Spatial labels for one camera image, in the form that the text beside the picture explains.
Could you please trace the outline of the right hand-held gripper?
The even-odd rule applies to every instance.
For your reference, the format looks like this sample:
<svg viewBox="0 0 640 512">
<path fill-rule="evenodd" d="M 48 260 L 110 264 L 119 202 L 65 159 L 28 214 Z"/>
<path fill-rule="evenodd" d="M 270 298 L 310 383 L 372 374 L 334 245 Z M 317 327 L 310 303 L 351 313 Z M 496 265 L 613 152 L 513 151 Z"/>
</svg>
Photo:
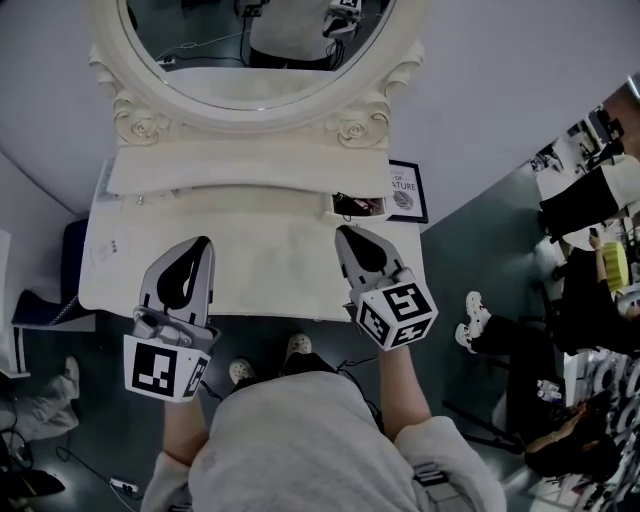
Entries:
<svg viewBox="0 0 640 512">
<path fill-rule="evenodd" d="M 404 266 L 395 246 L 356 226 L 336 229 L 335 249 L 351 287 L 345 305 L 352 322 L 382 351 L 426 337 L 438 309 L 426 282 Z"/>
</svg>

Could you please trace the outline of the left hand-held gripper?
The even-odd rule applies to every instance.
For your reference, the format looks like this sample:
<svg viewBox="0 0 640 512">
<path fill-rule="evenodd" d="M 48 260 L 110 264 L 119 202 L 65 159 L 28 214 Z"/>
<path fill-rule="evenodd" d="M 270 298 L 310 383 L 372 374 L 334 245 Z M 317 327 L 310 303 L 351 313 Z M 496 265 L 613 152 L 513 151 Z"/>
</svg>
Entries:
<svg viewBox="0 0 640 512">
<path fill-rule="evenodd" d="M 194 399 L 221 336 L 206 324 L 214 273 L 206 236 L 173 246 L 149 266 L 132 333 L 123 339 L 127 390 L 172 403 Z"/>
</svg>

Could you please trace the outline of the small black hair tie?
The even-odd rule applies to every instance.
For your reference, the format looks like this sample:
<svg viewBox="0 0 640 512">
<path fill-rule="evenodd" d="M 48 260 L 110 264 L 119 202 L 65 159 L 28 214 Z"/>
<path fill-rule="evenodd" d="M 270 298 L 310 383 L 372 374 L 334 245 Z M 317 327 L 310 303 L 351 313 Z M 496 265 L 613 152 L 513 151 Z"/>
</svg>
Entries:
<svg viewBox="0 0 640 512">
<path fill-rule="evenodd" d="M 342 193 L 334 194 L 332 201 L 334 213 L 341 216 L 346 222 L 350 222 L 353 216 L 361 210 L 359 204 L 352 197 Z"/>
</svg>

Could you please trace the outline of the small cream white drawer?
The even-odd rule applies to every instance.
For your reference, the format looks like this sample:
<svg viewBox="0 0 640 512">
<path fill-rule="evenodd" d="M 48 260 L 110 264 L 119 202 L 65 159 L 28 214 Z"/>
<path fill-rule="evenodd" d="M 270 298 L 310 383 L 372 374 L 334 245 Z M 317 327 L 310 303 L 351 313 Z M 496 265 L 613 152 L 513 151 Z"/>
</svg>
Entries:
<svg viewBox="0 0 640 512">
<path fill-rule="evenodd" d="M 383 198 L 385 202 L 385 211 L 381 215 L 369 216 L 365 215 L 364 211 L 361 209 L 358 214 L 355 214 L 350 222 L 346 222 L 341 216 L 338 216 L 333 211 L 333 201 L 332 195 L 325 194 L 324 195 L 324 212 L 321 214 L 321 219 L 326 221 L 340 221 L 347 224 L 355 224 L 355 225 L 364 225 L 367 223 L 374 222 L 383 222 L 386 221 L 390 217 L 390 212 L 387 209 L 386 198 Z"/>
</svg>

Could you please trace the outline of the white dressing table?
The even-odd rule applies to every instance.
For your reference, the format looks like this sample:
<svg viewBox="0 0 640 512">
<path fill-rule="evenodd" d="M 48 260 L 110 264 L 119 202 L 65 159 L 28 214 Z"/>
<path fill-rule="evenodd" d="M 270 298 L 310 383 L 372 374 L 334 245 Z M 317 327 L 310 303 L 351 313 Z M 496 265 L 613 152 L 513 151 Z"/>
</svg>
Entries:
<svg viewBox="0 0 640 512">
<path fill-rule="evenodd" d="M 215 315 L 344 321 L 349 287 L 334 246 L 340 221 L 324 195 L 389 197 L 387 152 L 309 142 L 218 140 L 124 146 L 90 212 L 81 304 L 130 316 L 147 268 L 173 246 L 214 246 Z M 92 242 L 127 238 L 94 269 Z"/>
</svg>

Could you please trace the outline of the person's left forearm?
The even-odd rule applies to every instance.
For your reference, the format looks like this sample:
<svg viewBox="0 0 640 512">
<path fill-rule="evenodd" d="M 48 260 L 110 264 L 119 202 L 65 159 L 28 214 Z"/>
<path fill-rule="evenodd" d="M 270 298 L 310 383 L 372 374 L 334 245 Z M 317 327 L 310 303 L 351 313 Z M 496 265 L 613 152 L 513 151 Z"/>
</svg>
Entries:
<svg viewBox="0 0 640 512">
<path fill-rule="evenodd" d="M 191 466 L 209 438 L 198 397 L 189 402 L 164 404 L 162 451 L 173 460 Z"/>
</svg>

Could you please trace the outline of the person's right forearm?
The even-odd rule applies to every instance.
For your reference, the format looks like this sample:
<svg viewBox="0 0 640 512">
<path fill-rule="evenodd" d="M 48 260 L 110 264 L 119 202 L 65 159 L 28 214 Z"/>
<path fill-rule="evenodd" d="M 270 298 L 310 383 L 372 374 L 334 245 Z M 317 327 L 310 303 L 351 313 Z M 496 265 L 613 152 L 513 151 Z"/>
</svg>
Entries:
<svg viewBox="0 0 640 512">
<path fill-rule="evenodd" d="M 380 410 L 385 435 L 394 441 L 406 427 L 432 417 L 408 346 L 379 353 Z"/>
</svg>

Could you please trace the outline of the white printed label sheet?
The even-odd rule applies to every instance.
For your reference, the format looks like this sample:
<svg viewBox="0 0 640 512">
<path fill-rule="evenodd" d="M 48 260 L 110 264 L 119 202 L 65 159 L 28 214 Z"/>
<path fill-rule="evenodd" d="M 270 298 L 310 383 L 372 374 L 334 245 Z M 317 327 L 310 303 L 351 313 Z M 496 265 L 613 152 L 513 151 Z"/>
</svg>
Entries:
<svg viewBox="0 0 640 512">
<path fill-rule="evenodd" d="M 105 265 L 114 265 L 118 258 L 127 253 L 126 237 L 116 236 L 92 242 L 89 246 L 89 259 L 94 269 Z"/>
</svg>

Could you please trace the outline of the black framed leaf picture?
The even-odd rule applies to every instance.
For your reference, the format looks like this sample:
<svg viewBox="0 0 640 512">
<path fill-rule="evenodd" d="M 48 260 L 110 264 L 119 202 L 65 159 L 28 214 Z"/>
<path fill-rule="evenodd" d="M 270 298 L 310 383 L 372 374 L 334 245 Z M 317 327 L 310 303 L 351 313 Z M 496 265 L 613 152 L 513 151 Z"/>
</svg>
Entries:
<svg viewBox="0 0 640 512">
<path fill-rule="evenodd" d="M 388 221 L 427 225 L 429 217 L 419 166 L 390 159 L 389 167 L 392 195 L 386 200 Z"/>
</svg>

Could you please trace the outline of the person's left white shoe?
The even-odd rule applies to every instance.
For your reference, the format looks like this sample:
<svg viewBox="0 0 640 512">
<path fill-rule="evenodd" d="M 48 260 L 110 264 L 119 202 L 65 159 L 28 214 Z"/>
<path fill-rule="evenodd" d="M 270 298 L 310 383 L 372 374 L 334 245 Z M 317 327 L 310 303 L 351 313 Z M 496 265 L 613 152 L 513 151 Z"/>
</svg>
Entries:
<svg viewBox="0 0 640 512">
<path fill-rule="evenodd" d="M 246 359 L 237 358 L 229 365 L 229 376 L 232 383 L 238 385 L 247 379 L 254 379 L 256 374 Z"/>
</svg>

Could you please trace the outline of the person's white shoe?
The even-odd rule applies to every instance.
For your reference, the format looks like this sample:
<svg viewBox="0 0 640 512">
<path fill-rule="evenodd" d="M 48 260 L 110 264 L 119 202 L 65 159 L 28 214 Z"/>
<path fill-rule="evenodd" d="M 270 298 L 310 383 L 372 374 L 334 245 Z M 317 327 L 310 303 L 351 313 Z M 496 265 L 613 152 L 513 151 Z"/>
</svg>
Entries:
<svg viewBox="0 0 640 512">
<path fill-rule="evenodd" d="M 302 333 L 294 334 L 290 337 L 287 345 L 286 356 L 288 359 L 293 354 L 310 354 L 312 352 L 312 342 L 310 338 Z"/>
<path fill-rule="evenodd" d="M 229 365 L 229 376 L 232 383 L 238 385 L 247 379 L 254 379 L 256 374 L 246 359 L 237 358 Z"/>
</svg>

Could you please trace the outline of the person's right white shoe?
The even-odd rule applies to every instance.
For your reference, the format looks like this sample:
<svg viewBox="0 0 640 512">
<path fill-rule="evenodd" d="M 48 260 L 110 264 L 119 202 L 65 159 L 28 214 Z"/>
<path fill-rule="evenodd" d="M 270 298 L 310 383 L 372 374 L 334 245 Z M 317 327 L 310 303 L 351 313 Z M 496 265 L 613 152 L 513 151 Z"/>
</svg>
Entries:
<svg viewBox="0 0 640 512">
<path fill-rule="evenodd" d="M 288 359 L 293 354 L 310 354 L 312 352 L 312 342 L 310 338 L 302 333 L 294 334 L 290 337 L 287 345 L 286 356 Z"/>
</svg>

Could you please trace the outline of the person's black trousers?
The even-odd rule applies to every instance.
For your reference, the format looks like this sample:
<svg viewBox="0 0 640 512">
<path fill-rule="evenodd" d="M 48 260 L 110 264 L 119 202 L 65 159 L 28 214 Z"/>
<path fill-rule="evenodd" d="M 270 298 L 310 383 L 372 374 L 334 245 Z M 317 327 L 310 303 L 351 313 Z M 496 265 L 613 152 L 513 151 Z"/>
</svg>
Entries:
<svg viewBox="0 0 640 512">
<path fill-rule="evenodd" d="M 285 362 L 280 377 L 258 376 L 234 385 L 229 396 L 252 394 L 274 400 L 276 396 L 291 398 L 294 395 L 319 394 L 346 388 L 349 381 L 339 375 L 316 353 L 293 354 Z"/>
</svg>

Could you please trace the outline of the dark blue stool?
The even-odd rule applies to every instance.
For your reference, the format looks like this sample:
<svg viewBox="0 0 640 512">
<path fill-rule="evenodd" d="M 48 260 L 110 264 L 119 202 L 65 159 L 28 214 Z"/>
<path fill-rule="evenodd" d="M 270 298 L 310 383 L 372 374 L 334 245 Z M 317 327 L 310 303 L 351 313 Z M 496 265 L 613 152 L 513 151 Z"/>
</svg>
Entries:
<svg viewBox="0 0 640 512">
<path fill-rule="evenodd" d="M 88 220 L 66 226 L 62 237 L 59 303 L 45 301 L 31 291 L 21 293 L 13 324 L 27 328 L 50 328 L 90 315 L 79 301 L 79 285 Z"/>
</svg>

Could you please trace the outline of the white cabinet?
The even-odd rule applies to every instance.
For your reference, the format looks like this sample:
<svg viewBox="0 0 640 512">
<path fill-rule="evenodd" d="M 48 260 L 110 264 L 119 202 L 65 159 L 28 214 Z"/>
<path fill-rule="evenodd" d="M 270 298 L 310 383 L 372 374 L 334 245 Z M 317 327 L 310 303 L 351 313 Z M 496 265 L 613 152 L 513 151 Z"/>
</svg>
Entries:
<svg viewBox="0 0 640 512">
<path fill-rule="evenodd" d="M 30 376 L 22 329 L 13 325 L 19 296 L 25 288 L 25 265 L 18 249 L 17 240 L 0 229 L 0 373 L 10 379 Z"/>
</svg>

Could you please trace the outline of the person's grey sweatshirt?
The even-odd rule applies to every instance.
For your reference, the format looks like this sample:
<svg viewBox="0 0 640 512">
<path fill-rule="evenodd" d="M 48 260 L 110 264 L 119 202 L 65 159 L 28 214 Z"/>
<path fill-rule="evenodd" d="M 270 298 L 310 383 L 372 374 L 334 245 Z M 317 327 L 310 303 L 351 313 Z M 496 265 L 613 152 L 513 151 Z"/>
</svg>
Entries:
<svg viewBox="0 0 640 512">
<path fill-rule="evenodd" d="M 506 512 L 501 484 L 436 416 L 395 439 L 327 372 L 256 384 L 216 410 L 190 465 L 157 460 L 140 512 Z"/>
</svg>

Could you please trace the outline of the white power strip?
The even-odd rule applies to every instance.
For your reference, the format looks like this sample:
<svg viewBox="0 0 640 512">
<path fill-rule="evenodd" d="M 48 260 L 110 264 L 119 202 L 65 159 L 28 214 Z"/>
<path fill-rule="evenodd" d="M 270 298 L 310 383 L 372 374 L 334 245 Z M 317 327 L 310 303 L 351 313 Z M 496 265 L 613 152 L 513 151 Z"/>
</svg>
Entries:
<svg viewBox="0 0 640 512">
<path fill-rule="evenodd" d="M 109 479 L 109 485 L 116 491 L 120 491 L 124 496 L 138 500 L 139 486 L 137 484 L 116 477 L 111 477 Z"/>
</svg>

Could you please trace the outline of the yellow green container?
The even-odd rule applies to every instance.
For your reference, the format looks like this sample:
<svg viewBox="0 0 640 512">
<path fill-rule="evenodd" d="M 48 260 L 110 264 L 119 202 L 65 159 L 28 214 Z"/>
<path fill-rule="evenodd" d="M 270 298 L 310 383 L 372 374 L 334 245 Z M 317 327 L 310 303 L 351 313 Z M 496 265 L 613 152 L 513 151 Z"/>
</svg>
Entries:
<svg viewBox="0 0 640 512">
<path fill-rule="evenodd" d="M 609 291 L 618 292 L 629 284 L 629 269 L 624 247 L 620 242 L 607 242 L 602 251 Z"/>
</svg>

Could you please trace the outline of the office desks and chairs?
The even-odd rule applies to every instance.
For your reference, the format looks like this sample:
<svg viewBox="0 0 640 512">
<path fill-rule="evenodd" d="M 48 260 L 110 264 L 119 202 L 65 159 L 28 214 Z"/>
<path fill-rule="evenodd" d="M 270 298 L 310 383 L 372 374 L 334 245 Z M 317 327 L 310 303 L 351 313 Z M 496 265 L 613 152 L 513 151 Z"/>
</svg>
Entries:
<svg viewBox="0 0 640 512">
<path fill-rule="evenodd" d="M 630 75 L 607 99 L 539 150 L 527 165 L 574 177 L 609 154 L 640 160 L 640 72 Z"/>
</svg>

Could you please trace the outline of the white display shelf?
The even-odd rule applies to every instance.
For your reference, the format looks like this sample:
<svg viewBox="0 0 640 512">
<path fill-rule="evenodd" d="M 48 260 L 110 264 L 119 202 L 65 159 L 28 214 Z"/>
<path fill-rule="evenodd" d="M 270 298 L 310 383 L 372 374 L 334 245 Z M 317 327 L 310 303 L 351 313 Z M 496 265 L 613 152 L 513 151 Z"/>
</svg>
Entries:
<svg viewBox="0 0 640 512">
<path fill-rule="evenodd" d="M 606 433 L 621 451 L 619 467 L 607 482 L 572 477 L 562 484 L 575 499 L 570 512 L 615 512 L 627 495 L 640 493 L 640 358 L 605 350 L 564 357 L 565 402 L 572 406 L 603 393 Z"/>
</svg>

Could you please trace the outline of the oval mirror with ornate frame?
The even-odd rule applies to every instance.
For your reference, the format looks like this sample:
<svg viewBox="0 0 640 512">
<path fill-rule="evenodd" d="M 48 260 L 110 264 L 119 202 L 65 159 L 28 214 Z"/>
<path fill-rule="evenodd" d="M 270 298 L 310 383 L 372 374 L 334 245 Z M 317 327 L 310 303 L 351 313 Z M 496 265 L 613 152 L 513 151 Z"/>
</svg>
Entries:
<svg viewBox="0 0 640 512">
<path fill-rule="evenodd" d="M 393 90 L 423 59 L 429 0 L 391 0 L 355 54 L 332 71 L 200 67 L 166 72 L 135 34 L 125 0 L 87 0 L 90 62 L 114 90 L 114 123 L 130 145 L 214 138 L 386 148 Z"/>
</svg>

